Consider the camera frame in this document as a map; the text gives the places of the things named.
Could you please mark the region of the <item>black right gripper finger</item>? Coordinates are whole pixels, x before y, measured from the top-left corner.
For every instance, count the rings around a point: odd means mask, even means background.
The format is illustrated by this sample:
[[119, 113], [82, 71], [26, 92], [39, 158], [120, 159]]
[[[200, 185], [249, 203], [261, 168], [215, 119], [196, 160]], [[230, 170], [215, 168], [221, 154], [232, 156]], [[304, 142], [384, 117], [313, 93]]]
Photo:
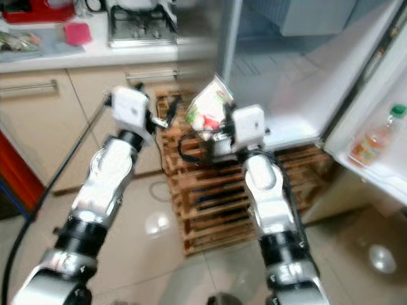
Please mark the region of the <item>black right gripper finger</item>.
[[200, 140], [210, 140], [215, 134], [220, 133], [220, 125], [193, 126], [187, 134]]

